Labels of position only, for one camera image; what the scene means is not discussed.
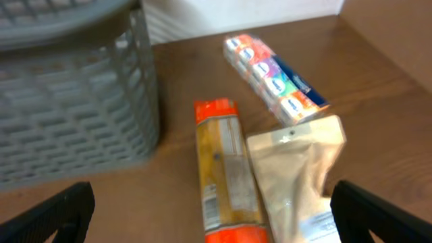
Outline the beige paper pouch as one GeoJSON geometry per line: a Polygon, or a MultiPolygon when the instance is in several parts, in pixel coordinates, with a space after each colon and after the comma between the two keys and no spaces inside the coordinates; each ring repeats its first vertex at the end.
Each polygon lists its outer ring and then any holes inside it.
{"type": "Polygon", "coordinates": [[[246,141],[275,242],[339,242],[323,190],[346,142],[340,117],[329,115],[246,141]]]}

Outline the multicolour tissue pack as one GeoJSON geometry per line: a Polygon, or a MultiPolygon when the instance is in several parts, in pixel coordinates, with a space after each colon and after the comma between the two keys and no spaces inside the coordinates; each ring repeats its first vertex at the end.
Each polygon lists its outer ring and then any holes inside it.
{"type": "Polygon", "coordinates": [[[260,38],[229,36],[223,42],[223,54],[283,125],[312,120],[329,107],[329,102],[260,38]]]}

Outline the orange spaghetti packet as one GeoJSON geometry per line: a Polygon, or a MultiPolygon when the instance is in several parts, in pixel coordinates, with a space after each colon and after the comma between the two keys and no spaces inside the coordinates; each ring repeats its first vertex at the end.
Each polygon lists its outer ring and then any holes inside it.
{"type": "Polygon", "coordinates": [[[197,101],[194,114],[205,243],[268,243],[236,102],[197,101]]]}

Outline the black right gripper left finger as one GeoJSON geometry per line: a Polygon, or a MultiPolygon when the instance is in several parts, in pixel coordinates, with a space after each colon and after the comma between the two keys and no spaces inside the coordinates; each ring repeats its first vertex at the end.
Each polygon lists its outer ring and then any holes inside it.
{"type": "Polygon", "coordinates": [[[1,224],[1,241],[79,243],[95,210],[90,182],[78,182],[1,224]]]}

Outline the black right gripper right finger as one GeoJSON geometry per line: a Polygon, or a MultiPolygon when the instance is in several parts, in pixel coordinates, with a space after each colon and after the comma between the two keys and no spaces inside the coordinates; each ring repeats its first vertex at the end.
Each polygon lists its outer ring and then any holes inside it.
{"type": "Polygon", "coordinates": [[[379,198],[352,182],[341,180],[331,196],[331,211],[342,242],[431,243],[431,224],[379,198]]]}

